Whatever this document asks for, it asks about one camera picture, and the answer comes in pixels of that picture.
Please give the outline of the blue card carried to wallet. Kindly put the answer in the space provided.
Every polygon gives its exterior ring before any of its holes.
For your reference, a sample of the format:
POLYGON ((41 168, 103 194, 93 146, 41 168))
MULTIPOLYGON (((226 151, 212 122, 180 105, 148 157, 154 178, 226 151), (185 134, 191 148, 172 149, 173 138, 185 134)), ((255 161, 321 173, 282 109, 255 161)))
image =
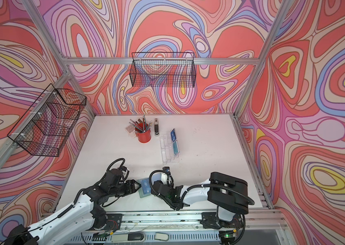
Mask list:
POLYGON ((144 195, 150 194, 151 193, 151 187, 150 187, 149 179, 142 179, 140 183, 142 185, 143 194, 144 195))

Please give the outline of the mint green card wallet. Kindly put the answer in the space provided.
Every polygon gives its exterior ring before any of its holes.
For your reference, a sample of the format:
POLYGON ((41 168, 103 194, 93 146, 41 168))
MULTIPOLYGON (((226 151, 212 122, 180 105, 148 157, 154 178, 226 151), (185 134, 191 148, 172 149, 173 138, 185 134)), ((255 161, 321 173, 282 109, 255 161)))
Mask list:
POLYGON ((148 178, 143 178, 138 181, 141 185, 141 188, 139 189, 139 196, 140 198, 145 198, 151 195, 151 187, 150 182, 148 178))

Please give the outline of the clear acrylic card holder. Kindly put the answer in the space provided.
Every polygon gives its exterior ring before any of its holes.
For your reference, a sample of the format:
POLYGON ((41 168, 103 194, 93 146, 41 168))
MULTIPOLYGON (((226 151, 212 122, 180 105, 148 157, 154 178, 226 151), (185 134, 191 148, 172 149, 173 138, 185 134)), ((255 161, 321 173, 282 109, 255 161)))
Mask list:
POLYGON ((173 142, 171 140, 170 132, 161 133, 160 134, 160 149, 161 149, 161 157, 162 157, 162 164, 167 165, 169 163, 177 163, 179 161, 179 155, 174 155, 173 150, 173 142))

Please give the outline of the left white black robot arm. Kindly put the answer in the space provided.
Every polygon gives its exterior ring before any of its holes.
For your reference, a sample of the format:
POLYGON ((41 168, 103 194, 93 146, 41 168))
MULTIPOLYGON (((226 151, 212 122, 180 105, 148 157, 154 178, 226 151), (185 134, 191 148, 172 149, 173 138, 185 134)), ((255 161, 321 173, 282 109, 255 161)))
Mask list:
POLYGON ((64 245, 89 229, 102 230, 108 223, 105 203, 137 192, 141 184, 130 180, 125 159, 112 162, 101 179, 76 194, 73 202, 50 216, 25 227, 13 228, 4 245, 64 245))

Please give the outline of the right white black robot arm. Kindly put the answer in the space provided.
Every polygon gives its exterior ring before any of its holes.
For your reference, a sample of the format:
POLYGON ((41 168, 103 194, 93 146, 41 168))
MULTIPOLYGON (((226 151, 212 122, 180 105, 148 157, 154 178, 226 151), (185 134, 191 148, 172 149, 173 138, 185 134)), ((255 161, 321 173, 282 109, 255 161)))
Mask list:
POLYGON ((174 211, 180 211, 198 202, 216 205, 215 212, 202 214, 200 223, 205 229, 219 230, 245 227, 245 216, 255 201, 248 195, 248 183, 219 172, 200 184, 175 186, 169 167, 155 170, 148 177, 151 194, 161 199, 174 211))

